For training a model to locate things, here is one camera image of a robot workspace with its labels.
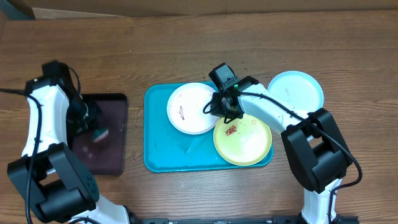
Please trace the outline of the pink and green sponge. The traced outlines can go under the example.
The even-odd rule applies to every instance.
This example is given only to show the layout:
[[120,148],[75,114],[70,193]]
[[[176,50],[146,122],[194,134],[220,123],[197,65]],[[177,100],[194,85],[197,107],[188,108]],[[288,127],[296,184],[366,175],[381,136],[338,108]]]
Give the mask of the pink and green sponge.
[[92,134],[92,141],[93,142],[100,142],[104,140],[109,135],[109,130],[106,128],[96,129],[93,131]]

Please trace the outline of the white round plate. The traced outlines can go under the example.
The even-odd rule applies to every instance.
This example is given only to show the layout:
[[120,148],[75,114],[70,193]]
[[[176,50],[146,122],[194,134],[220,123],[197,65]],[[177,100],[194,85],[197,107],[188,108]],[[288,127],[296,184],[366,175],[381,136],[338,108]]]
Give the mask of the white round plate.
[[192,135],[214,128],[220,118],[205,114],[203,109],[215,92],[204,83],[187,83],[178,87],[167,102],[167,116],[173,127]]

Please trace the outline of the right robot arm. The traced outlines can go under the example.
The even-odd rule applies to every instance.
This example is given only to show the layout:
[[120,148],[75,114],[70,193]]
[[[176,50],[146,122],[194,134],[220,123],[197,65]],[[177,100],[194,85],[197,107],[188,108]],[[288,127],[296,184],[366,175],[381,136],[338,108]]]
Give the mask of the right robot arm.
[[342,179],[348,167],[358,162],[331,113],[324,108],[298,109],[250,76],[210,78],[218,92],[204,113],[222,117],[226,124],[251,115],[280,134],[290,170],[304,188],[304,206],[297,221],[343,223],[335,212],[336,193],[350,186]]

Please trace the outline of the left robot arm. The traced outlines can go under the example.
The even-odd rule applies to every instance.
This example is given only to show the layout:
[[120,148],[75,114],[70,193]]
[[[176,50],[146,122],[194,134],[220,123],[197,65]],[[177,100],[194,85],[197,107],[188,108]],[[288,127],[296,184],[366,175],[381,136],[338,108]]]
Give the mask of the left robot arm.
[[29,133],[7,174],[25,201],[26,218],[138,223],[130,209],[102,196],[95,181],[123,171],[126,95],[83,94],[76,71],[56,60],[43,64],[42,75],[19,94],[30,107]]

